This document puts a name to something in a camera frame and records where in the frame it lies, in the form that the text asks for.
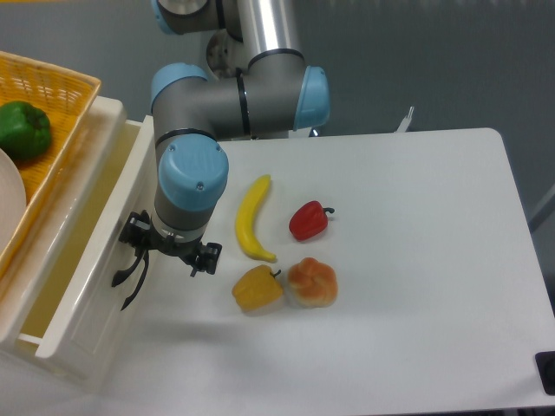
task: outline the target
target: drawer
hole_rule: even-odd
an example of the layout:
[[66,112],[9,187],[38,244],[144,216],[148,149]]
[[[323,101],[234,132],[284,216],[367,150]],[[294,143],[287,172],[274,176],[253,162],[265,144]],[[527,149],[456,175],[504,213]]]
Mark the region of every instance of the drawer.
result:
[[[142,265],[117,288],[111,281],[135,259],[134,249],[118,241],[129,212],[151,211],[153,204],[153,123],[125,121],[120,102],[99,97],[78,142],[38,226],[3,277],[0,348],[93,386],[140,300],[139,294],[121,311]],[[155,261],[151,253],[149,270]]]

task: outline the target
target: yellow banana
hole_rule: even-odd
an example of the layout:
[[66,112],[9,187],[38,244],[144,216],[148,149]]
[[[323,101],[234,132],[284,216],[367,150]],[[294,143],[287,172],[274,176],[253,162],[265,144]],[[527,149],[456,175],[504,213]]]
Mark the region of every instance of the yellow banana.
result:
[[254,221],[270,189],[270,175],[263,175],[251,185],[235,218],[235,235],[243,252],[256,260],[275,262],[276,255],[265,250],[254,235]]

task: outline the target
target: white plate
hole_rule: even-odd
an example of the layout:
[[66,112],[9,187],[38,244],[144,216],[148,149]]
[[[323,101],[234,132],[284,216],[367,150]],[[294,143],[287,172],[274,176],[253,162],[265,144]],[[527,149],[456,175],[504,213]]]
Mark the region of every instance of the white plate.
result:
[[0,150],[0,252],[10,242],[26,206],[25,186],[21,174],[10,157]]

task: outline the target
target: yellow basket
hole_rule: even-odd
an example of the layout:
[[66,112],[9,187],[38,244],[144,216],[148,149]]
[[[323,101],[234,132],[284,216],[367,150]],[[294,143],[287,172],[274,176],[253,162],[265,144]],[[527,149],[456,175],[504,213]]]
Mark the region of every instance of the yellow basket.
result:
[[50,119],[52,133],[52,144],[45,154],[16,162],[25,185],[27,209],[0,254],[0,281],[48,199],[56,176],[66,163],[75,132],[100,86],[100,80],[92,76],[0,51],[0,106],[27,101],[41,108]]

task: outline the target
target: bread roll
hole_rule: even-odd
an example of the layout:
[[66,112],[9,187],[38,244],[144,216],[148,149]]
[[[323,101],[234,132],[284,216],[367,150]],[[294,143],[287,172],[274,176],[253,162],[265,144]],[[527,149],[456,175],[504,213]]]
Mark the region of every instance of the bread roll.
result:
[[312,257],[291,267],[287,282],[297,302],[305,308],[330,306],[337,298],[336,272]]

